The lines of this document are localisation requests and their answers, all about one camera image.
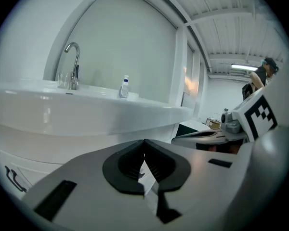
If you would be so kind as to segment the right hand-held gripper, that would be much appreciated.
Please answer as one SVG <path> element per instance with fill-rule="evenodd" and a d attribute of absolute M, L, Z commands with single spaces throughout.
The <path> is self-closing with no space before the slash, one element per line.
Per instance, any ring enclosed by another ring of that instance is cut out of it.
<path fill-rule="evenodd" d="M 228 141 L 246 139 L 256 141 L 277 126 L 275 115 L 260 89 L 245 99 L 231 112 L 221 117 L 220 130 L 210 129 L 180 135 L 171 140 L 172 144 L 203 143 L 222 144 Z"/>

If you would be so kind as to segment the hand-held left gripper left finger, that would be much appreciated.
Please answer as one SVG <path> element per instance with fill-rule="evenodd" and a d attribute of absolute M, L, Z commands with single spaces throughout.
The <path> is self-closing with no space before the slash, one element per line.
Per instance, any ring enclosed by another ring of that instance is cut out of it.
<path fill-rule="evenodd" d="M 50 227 L 69 231 L 143 231 L 143 141 L 77 156 L 37 182 L 23 203 Z"/>

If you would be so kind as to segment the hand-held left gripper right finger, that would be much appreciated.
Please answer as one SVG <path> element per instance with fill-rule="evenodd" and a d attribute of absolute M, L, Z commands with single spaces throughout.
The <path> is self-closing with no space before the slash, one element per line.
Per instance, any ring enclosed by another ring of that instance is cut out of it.
<path fill-rule="evenodd" d="M 166 224 L 161 222 L 154 230 L 221 231 L 248 169 L 253 144 L 243 144 L 237 154 L 226 154 L 153 142 L 186 158 L 191 166 L 184 185 L 163 194 L 168 207 L 181 216 Z"/>

